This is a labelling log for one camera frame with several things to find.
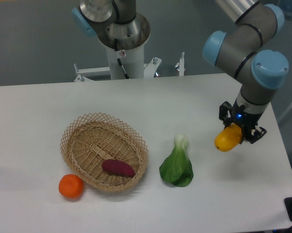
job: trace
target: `purple sweet potato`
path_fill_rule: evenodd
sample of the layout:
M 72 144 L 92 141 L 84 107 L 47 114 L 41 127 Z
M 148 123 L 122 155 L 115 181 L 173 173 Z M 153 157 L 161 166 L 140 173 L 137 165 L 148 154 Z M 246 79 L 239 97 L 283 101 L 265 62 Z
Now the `purple sweet potato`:
M 107 159 L 103 161 L 102 168 L 104 171 L 120 176 L 134 177 L 134 169 L 127 163 L 117 159 Z

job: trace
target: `blue joint cap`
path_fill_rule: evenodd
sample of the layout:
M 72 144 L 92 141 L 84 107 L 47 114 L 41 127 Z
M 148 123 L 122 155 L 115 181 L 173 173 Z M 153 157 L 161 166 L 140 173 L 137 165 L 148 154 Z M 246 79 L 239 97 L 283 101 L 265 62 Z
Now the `blue joint cap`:
M 89 23 L 83 18 L 82 14 L 77 10 L 77 8 L 73 8 L 71 11 L 72 17 L 81 31 L 88 37 L 96 36 L 96 32 L 92 29 Z
M 222 31 L 216 31 L 207 39 L 204 45 L 202 55 L 214 67 L 225 35 L 226 33 Z
M 289 71 L 287 58 L 280 52 L 263 50 L 252 61 L 252 73 L 256 81 L 267 89 L 280 88 Z
M 281 8 L 279 8 L 278 6 L 275 6 L 273 4 L 267 4 L 265 5 L 269 8 L 271 8 L 271 10 L 273 10 L 276 19 L 277 19 L 277 30 L 276 30 L 276 34 L 283 28 L 284 23 L 285 23 L 285 17 L 284 17 L 284 13 L 281 10 Z

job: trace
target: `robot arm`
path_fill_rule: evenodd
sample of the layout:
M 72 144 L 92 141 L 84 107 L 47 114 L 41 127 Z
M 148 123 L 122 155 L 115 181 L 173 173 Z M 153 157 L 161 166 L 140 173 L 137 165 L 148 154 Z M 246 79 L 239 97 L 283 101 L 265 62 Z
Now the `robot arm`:
M 264 128 L 256 128 L 258 120 L 289 70 L 289 63 L 280 52 L 257 50 L 280 31 L 284 15 L 279 7 L 263 6 L 258 0 L 216 2 L 238 29 L 232 35 L 213 33 L 205 43 L 203 56 L 242 84 L 233 106 L 228 102 L 220 106 L 219 119 L 225 128 L 232 123 L 241 128 L 240 143 L 255 143 L 266 134 Z
M 136 0 L 81 0 L 72 15 L 86 35 L 95 36 L 112 23 L 132 22 L 136 17 Z
M 80 0 L 72 16 L 89 37 L 106 48 L 111 79 L 143 78 L 148 20 L 136 13 L 136 0 Z

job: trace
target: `cable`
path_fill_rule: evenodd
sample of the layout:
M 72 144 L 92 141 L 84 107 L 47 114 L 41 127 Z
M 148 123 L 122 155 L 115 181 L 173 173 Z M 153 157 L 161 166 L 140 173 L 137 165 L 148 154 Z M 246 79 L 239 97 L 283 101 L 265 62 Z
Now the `cable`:
M 292 226 L 290 226 L 284 233 L 289 233 L 292 230 Z
M 115 42 L 115 44 L 114 44 L 115 51 L 117 51 L 118 40 L 115 39 L 114 42 Z M 123 74 L 124 74 L 124 76 L 125 76 L 125 79 L 130 79 L 130 77 L 128 76 L 128 74 L 126 73 L 126 71 L 125 71 L 125 69 L 124 69 L 124 66 L 123 66 L 123 64 L 122 64 L 122 62 L 121 62 L 121 59 L 118 58 L 117 61 L 118 61 L 119 66 L 122 68 L 122 71 L 123 71 Z

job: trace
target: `orange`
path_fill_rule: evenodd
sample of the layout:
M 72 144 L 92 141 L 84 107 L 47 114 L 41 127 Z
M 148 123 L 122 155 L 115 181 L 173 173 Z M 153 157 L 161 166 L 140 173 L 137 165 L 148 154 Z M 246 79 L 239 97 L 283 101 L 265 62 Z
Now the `orange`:
M 74 174 L 63 176 L 58 185 L 58 191 L 66 198 L 78 198 L 83 192 L 83 181 Z
M 227 152 L 240 143 L 242 138 L 241 128 L 233 123 L 218 134 L 215 139 L 215 146 L 218 150 Z

